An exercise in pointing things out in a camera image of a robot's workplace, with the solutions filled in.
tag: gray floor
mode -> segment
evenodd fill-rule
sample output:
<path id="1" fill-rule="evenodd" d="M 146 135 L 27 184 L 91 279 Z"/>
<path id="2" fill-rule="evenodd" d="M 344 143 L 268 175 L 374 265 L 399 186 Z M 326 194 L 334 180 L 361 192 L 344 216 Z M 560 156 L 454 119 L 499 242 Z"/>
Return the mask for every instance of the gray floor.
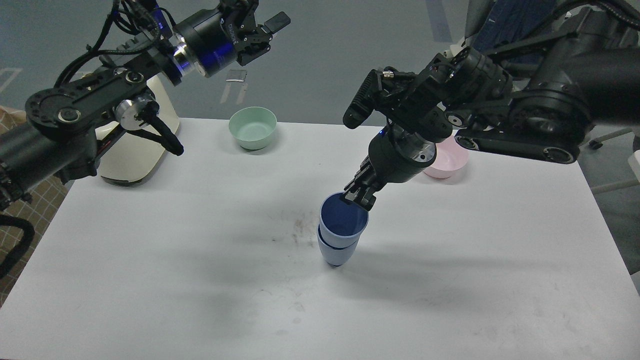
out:
<path id="1" fill-rule="evenodd" d="M 591 136 L 595 138 L 617 129 L 599 126 Z M 591 187 L 635 179 L 627 162 L 633 139 L 633 134 L 626 134 L 604 141 L 598 150 L 582 148 L 578 162 Z M 601 193 L 595 199 L 630 274 L 640 271 L 640 186 Z"/>
<path id="2" fill-rule="evenodd" d="M 23 108 L 29 95 L 52 86 L 60 70 L 84 52 L 85 44 L 95 41 L 108 3 L 2 0 L 0 104 Z M 160 3 L 180 21 L 217 2 Z M 631 3 L 637 7 L 640 1 Z M 393 65 L 420 71 L 436 52 L 448 48 L 447 39 L 461 38 L 467 2 L 264 0 L 256 18 L 264 22 L 282 10 L 292 24 L 274 39 L 270 53 L 245 68 L 248 88 L 242 103 L 236 103 L 239 88 L 233 88 L 221 103 L 227 71 L 239 66 L 232 65 L 211 79 L 192 73 L 177 88 L 167 86 L 180 116 L 227 119 L 245 106 L 265 106 L 280 121 L 338 124 L 369 69 Z M 114 31 L 105 46 L 124 40 L 125 35 Z M 382 123 L 380 116 L 368 122 Z M 608 130 L 597 128 L 594 136 Z M 631 178 L 626 164 L 630 149 L 627 135 L 607 142 L 599 151 L 584 151 L 580 165 L 589 183 Z M 629 270 L 638 271 L 640 187 L 596 199 Z"/>

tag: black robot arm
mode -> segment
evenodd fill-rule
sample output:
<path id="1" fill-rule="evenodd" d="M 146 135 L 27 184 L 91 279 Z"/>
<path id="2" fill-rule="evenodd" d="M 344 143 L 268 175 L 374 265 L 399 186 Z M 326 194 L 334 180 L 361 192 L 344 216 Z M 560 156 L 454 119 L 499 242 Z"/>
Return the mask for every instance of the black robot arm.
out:
<path id="1" fill-rule="evenodd" d="M 640 49 L 635 21 L 583 8 L 551 34 L 481 54 L 438 54 L 420 73 L 372 70 L 345 113 L 349 128 L 374 110 L 387 117 L 343 199 L 367 211 L 387 183 L 403 183 L 435 160 L 435 143 L 572 163 L 598 123 L 640 124 Z M 539 54 L 535 65 L 508 60 Z M 528 79 L 519 91 L 514 79 Z"/>
<path id="2" fill-rule="evenodd" d="M 124 9 L 117 10 L 119 5 Z M 176 24 L 173 45 L 168 38 L 172 33 L 162 31 L 166 21 L 158 17 L 164 9 L 155 1 L 114 0 L 96 46 L 74 60 L 54 88 L 27 100 L 27 124 L 0 136 L 0 210 L 18 199 L 29 200 L 28 191 L 48 176 L 56 175 L 63 183 L 95 176 L 100 157 L 125 132 L 182 154 L 178 139 L 157 117 L 159 106 L 146 80 L 163 73 L 178 85 L 192 69 L 209 77 L 233 61 L 245 65 L 263 55 L 273 34 L 290 20 L 281 12 L 257 25 L 257 6 L 257 0 L 226 0 L 213 10 L 200 10 Z M 120 13 L 126 13 L 129 22 L 118 22 Z M 118 49 L 98 50 L 114 22 L 135 37 Z M 98 56 L 101 67 L 70 81 Z M 119 125 L 98 141 L 95 128 L 111 121 Z M 143 130 L 147 125 L 160 136 Z"/>

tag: mint green bowl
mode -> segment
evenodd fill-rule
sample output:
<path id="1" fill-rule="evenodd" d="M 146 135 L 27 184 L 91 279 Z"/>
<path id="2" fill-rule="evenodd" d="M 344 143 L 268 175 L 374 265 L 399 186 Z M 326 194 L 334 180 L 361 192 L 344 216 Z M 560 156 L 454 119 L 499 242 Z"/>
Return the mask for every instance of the mint green bowl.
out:
<path id="1" fill-rule="evenodd" d="M 241 147 L 258 150 L 273 141 L 277 122 L 271 110 L 252 106 L 231 116 L 229 131 Z"/>

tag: cup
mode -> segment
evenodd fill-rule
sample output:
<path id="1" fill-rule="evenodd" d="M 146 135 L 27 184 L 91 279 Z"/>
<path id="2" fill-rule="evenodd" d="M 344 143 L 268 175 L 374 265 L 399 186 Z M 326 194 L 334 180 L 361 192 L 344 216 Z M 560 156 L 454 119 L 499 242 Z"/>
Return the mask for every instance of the cup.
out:
<path id="1" fill-rule="evenodd" d="M 252 106 L 231 116 L 229 131 L 241 147 L 258 150 L 273 141 L 277 123 L 271 110 Z"/>
<path id="2" fill-rule="evenodd" d="M 369 213 L 356 204 L 340 200 L 334 193 L 324 200 L 320 209 L 318 245 L 324 260 L 341 266 L 353 255 L 358 239 L 369 222 Z"/>

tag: blue cup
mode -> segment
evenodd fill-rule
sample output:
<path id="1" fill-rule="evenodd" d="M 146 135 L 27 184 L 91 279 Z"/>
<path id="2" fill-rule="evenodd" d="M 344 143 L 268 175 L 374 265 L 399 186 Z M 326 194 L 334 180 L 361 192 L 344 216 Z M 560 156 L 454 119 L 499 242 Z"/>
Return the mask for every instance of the blue cup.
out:
<path id="1" fill-rule="evenodd" d="M 340 200 L 341 195 L 334 193 L 323 202 L 317 234 L 324 260 L 333 266 L 349 260 L 369 222 L 366 210 L 356 204 L 344 203 Z"/>

